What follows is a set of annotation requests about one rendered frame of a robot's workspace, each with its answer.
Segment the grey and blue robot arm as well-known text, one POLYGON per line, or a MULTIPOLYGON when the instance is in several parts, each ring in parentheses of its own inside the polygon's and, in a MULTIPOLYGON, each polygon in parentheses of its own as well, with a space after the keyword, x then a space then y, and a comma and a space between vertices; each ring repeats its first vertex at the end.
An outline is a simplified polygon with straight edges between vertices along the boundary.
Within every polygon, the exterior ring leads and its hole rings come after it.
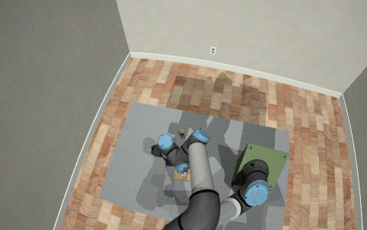
POLYGON ((255 159, 243 167, 245 184, 220 204, 206 151, 209 140, 209 134, 200 128, 195 129, 180 148, 169 134, 158 138, 161 153, 176 171, 183 174, 190 170, 192 189, 187 209, 162 230, 215 230, 224 222, 238 218, 252 206, 259 206, 267 200, 269 167, 265 161, 255 159))

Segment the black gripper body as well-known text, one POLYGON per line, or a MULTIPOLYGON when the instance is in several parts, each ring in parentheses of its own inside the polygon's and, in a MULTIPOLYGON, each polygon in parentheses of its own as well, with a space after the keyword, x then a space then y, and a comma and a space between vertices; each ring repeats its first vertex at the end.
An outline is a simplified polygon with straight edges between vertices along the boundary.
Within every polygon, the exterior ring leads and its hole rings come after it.
POLYGON ((161 157, 165 160, 165 164, 167 166, 173 166, 171 163, 169 163, 168 159, 165 157, 165 155, 163 155, 160 151, 160 148, 158 147, 158 145, 153 145, 152 146, 152 151, 151 153, 156 156, 156 157, 161 157))

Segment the tan flat mat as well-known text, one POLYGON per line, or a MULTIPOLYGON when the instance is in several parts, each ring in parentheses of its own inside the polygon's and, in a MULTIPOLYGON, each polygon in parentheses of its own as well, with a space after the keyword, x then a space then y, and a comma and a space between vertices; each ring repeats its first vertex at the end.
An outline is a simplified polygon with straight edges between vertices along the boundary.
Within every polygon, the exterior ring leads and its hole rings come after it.
POLYGON ((181 177, 182 174, 178 173, 174 169, 173 179, 174 180, 190 180, 190 170, 188 170, 186 173, 187 173, 187 176, 186 177, 181 177))

